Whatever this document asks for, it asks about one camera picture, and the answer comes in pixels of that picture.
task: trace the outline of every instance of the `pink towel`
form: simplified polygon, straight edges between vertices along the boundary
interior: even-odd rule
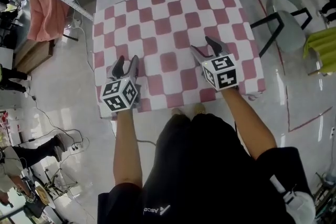
[[[69,6],[61,0],[29,0],[28,39],[53,40],[63,35]]]

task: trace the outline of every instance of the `pink and white checkered cloth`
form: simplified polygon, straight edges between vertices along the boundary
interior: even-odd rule
[[[237,61],[242,94],[265,90],[251,27],[239,0],[127,0],[95,14],[93,64],[101,116],[111,111],[100,99],[107,70],[121,56],[125,66],[140,59],[141,108],[150,111],[221,98],[201,76],[190,45],[211,53],[205,36],[228,44]]]

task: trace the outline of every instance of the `shoe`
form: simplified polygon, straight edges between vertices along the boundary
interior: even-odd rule
[[[62,150],[62,152],[67,151],[67,148],[65,147],[60,134],[56,134],[54,136],[54,139],[56,139],[56,145]]]
[[[194,106],[195,115],[206,114],[205,106],[202,103],[195,104]]]
[[[178,108],[173,108],[172,109],[172,116],[173,115],[183,115],[184,113],[180,110],[180,109],[178,109]]]
[[[58,146],[54,146],[54,157],[56,158],[57,162],[61,162],[62,161],[62,155],[59,153],[58,151],[59,147]]]
[[[26,91],[24,92],[25,98],[29,97],[30,87],[26,87]]]

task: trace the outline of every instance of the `gray chair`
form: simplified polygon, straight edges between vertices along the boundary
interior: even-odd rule
[[[296,11],[289,13],[284,10],[282,8],[284,2],[290,2],[290,5],[294,6]],[[284,52],[291,52],[304,46],[306,43],[306,36],[303,30],[310,23],[312,17],[307,8],[302,4],[301,0],[268,0],[266,11],[268,14],[266,18],[251,24],[251,28],[254,28],[267,23],[269,30],[272,33],[270,40],[260,52],[260,56],[266,52],[275,39],[280,49]],[[303,13],[306,13],[308,18],[302,26],[300,26],[294,16]]]

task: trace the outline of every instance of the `white cloth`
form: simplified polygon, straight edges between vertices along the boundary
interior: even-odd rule
[[[15,187],[9,176],[20,176],[23,167],[19,157],[11,146],[5,148],[4,153],[5,163],[0,163],[0,190],[6,193]]]

